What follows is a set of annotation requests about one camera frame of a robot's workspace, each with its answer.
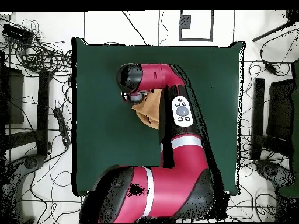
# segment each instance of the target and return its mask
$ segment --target black cable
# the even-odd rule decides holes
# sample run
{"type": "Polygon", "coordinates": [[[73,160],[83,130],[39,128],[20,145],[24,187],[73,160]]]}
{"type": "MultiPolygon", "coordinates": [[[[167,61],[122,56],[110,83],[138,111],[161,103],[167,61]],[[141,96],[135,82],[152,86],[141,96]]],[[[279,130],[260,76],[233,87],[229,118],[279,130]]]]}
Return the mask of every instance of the black cable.
{"type": "Polygon", "coordinates": [[[60,214],[59,217],[55,220],[55,222],[54,222],[53,224],[56,224],[56,223],[58,224],[58,219],[59,219],[61,216],[63,216],[63,215],[74,214],[74,213],[79,212],[79,211],[80,211],[80,209],[78,209],[78,210],[76,210],[76,211],[66,212],[66,213],[62,213],[62,214],[60,214]]]}
{"type": "Polygon", "coordinates": [[[163,15],[164,15],[164,10],[163,10],[163,12],[162,12],[162,17],[161,17],[161,24],[163,25],[163,27],[166,29],[166,31],[167,31],[167,35],[166,35],[166,37],[165,37],[165,39],[164,40],[162,40],[158,45],[160,46],[161,45],[161,43],[163,42],[163,41],[165,41],[165,40],[167,40],[167,37],[168,37],[168,29],[164,26],[164,24],[163,24],[163,15]]]}
{"type": "Polygon", "coordinates": [[[148,46],[148,44],[145,42],[143,36],[141,35],[141,33],[136,29],[136,27],[133,25],[133,23],[131,22],[130,18],[127,16],[126,13],[124,13],[124,11],[122,11],[122,13],[125,15],[125,17],[128,19],[128,21],[131,23],[132,27],[135,29],[135,31],[140,35],[140,37],[142,38],[144,44],[146,44],[148,46]]]}
{"type": "Polygon", "coordinates": [[[43,202],[45,203],[45,205],[46,205],[46,208],[44,209],[43,213],[40,215],[39,219],[37,220],[37,223],[36,223],[36,224],[39,224],[41,217],[44,215],[44,213],[46,212],[46,210],[47,210],[47,208],[48,208],[48,204],[47,204],[44,200],[42,200],[41,198],[39,198],[37,195],[35,195],[35,193],[32,191],[32,184],[33,184],[33,182],[34,182],[34,179],[35,179],[35,171],[33,172],[33,180],[32,180],[32,182],[31,182],[31,184],[30,184],[30,189],[29,189],[29,190],[30,190],[30,192],[31,192],[31,194],[32,194],[33,196],[35,196],[38,200],[43,201],[43,202]]]}
{"type": "Polygon", "coordinates": [[[293,42],[291,43],[291,45],[290,45],[290,47],[289,47],[289,49],[288,49],[286,55],[284,56],[283,60],[279,63],[279,64],[280,64],[280,65],[279,65],[279,71],[277,71],[277,69],[272,65],[272,64],[274,64],[273,62],[268,62],[268,61],[266,61],[266,60],[263,59],[262,53],[263,53],[263,48],[264,48],[264,46],[265,46],[268,42],[270,42],[270,41],[272,41],[272,40],[275,40],[275,39],[277,39],[277,38],[279,38],[279,37],[281,37],[281,36],[285,36],[285,35],[287,35],[287,34],[289,34],[289,33],[296,32],[296,31],[299,31],[299,29],[293,29],[293,30],[291,30],[291,31],[287,31],[287,32],[285,32],[285,33],[283,33],[283,34],[281,34],[281,35],[275,37],[275,38],[272,38],[272,39],[268,40],[267,42],[265,42],[265,43],[263,44],[262,48],[260,49],[260,58],[261,58],[261,60],[263,61],[264,65],[265,65],[265,68],[266,68],[270,73],[275,74],[276,76],[285,76],[285,75],[288,75],[288,73],[290,72],[290,64],[287,63],[287,64],[288,64],[288,71],[287,71],[287,73],[283,73],[283,72],[281,71],[281,65],[282,65],[282,63],[284,62],[284,60],[286,59],[287,54],[290,52],[292,45],[294,44],[294,42],[296,41],[296,39],[298,39],[299,33],[297,34],[297,36],[295,37],[295,39],[294,39],[293,42]]]}
{"type": "Polygon", "coordinates": [[[262,219],[261,219],[260,216],[259,216],[259,214],[261,214],[261,212],[258,211],[258,208],[257,208],[257,200],[258,200],[259,197],[261,197],[261,196],[263,196],[263,195],[270,196],[270,197],[272,197],[272,198],[274,198],[274,199],[276,200],[276,198],[275,198],[273,195],[269,194],[269,193],[261,193],[261,194],[259,194],[259,195],[255,198],[255,211],[256,211],[256,214],[257,214],[257,216],[258,216],[260,222],[263,222],[263,221],[262,221],[262,219]]]}

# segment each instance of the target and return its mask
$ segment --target white tile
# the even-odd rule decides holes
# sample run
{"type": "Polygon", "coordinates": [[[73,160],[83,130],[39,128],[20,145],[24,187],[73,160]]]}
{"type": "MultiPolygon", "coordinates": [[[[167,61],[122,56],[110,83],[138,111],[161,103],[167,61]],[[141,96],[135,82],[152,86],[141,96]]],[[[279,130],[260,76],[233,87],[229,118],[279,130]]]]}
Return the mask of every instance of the white tile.
{"type": "MultiPolygon", "coordinates": [[[[184,15],[191,14],[192,20],[200,19],[201,11],[192,12],[184,11],[184,15]]],[[[233,29],[234,29],[234,11],[233,10],[215,10],[214,11],[214,31],[213,42],[208,41],[179,41],[179,10],[165,10],[162,18],[163,10],[161,10],[161,23],[160,23],[160,40],[164,40],[161,43],[162,46],[220,46],[227,47],[232,43],[233,29]]],[[[210,27],[210,21],[201,23],[206,27],[206,30],[210,27]]],[[[190,30],[190,36],[196,31],[190,30]]]]}
{"type": "MultiPolygon", "coordinates": [[[[235,41],[246,42],[244,60],[254,61],[260,59],[260,49],[265,42],[299,27],[299,24],[296,24],[252,42],[254,38],[285,24],[287,22],[286,17],[284,17],[285,14],[285,10],[236,10],[235,41]]],[[[263,48],[263,59],[266,61],[282,61],[297,34],[298,32],[290,33],[267,43],[263,48]]],[[[293,62],[299,58],[299,51],[295,49],[298,44],[298,40],[294,42],[293,49],[289,52],[285,61],[293,62]]]]}
{"type": "MultiPolygon", "coordinates": [[[[151,10],[125,13],[145,42],[156,45],[159,12],[151,10]]],[[[89,44],[118,42],[126,45],[144,45],[140,35],[121,11],[85,12],[85,40],[89,44]]]]}

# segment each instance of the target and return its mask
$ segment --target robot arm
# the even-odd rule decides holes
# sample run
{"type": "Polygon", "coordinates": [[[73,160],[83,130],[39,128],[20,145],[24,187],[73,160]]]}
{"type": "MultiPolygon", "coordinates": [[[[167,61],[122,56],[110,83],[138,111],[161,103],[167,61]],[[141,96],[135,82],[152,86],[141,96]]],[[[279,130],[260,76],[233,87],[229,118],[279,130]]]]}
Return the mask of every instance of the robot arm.
{"type": "Polygon", "coordinates": [[[162,89],[159,167],[119,167],[86,197],[80,223],[133,223],[141,217],[199,219],[213,204],[213,186],[183,78],[167,64],[125,64],[117,73],[134,103],[162,89]]]}

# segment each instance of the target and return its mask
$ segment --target green tabletop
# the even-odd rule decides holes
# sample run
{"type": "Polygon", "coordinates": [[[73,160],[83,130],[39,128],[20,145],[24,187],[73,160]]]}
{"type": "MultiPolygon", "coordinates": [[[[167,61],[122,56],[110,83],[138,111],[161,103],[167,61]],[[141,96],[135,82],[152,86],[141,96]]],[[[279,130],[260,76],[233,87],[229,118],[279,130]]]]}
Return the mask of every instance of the green tabletop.
{"type": "Polygon", "coordinates": [[[186,72],[206,122],[225,191],[238,194],[237,163],[240,54],[231,48],[199,46],[87,45],[77,49],[77,192],[92,189],[113,165],[158,166],[158,131],[143,124],[121,98],[116,72],[125,63],[176,64],[186,72]]]}

